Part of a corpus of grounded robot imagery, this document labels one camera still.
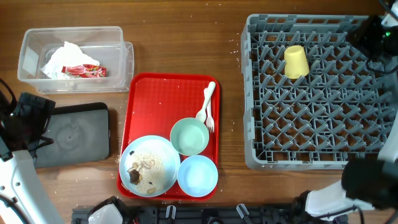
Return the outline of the red snack wrapper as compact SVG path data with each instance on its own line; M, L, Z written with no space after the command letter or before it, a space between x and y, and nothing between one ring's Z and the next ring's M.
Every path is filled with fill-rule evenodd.
M78 78L103 78L106 76L106 72L106 67L90 64L62 68L62 73Z

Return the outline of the food scraps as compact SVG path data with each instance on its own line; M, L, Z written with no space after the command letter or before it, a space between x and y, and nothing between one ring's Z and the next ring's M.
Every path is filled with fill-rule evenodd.
M134 152L129 163L129 181L140 194L154 194L164 188L165 166L162 159L151 152Z

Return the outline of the yellow plastic cup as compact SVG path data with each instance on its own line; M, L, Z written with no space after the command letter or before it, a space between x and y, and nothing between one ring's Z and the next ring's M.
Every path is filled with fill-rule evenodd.
M285 76L289 79L298 79L309 74L309 65L305 50L301 45L293 45L284 51Z

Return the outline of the light blue plate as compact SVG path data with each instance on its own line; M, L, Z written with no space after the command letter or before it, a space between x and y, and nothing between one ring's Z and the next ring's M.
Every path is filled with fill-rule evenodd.
M140 194L129 181L129 163L132 161L134 152L151 152L157 154L165 166L165 185L164 188L154 194ZM151 198L160 196L172 188L177 181L177 172L180 168L180 155L174 149L171 142L160 136L144 136L131 142L121 155L119 161L119 176L122 182L122 188L139 197Z

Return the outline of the light blue small bowl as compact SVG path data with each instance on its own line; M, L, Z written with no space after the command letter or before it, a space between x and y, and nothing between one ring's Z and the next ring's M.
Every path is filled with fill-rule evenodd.
M190 156L181 163L177 182L187 195L204 197L216 188L218 169L215 163L205 156Z

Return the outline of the white plastic fork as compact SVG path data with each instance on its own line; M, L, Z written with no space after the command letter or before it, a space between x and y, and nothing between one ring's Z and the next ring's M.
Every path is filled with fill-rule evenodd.
M209 132L213 133L215 131L215 121L211 114L211 101L209 101L209 103L206 107L206 114L207 114L207 117L206 117L205 125L208 128Z

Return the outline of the green bowl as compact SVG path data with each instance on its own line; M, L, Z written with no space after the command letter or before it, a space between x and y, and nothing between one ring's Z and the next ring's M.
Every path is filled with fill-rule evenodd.
M170 142L174 149L184 156L195 156L202 153L210 140L207 127L195 118L184 118L177 121L170 131Z

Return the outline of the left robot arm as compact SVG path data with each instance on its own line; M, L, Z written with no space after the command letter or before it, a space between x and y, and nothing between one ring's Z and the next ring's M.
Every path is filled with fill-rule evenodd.
M1 82L1 218L11 223L63 223L35 170L36 152L53 144L44 134L55 102L16 97Z

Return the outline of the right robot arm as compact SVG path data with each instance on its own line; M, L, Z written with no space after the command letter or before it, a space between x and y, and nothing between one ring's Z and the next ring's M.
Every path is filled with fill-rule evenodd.
M369 60L397 56L397 1L380 1L383 19L373 17L353 34L351 44ZM375 160L354 159L345 166L341 180L294 198L288 223L332 222L350 212L397 209L397 123Z

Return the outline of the white napkin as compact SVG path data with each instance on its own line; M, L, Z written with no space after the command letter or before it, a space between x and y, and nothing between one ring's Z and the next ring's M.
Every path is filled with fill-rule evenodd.
M64 42L64 46L58 48L50 60L40 69L46 76L55 80L73 79L73 77L62 73L63 67L75 67L78 65L90 64L100 65L100 62L84 54L79 46Z

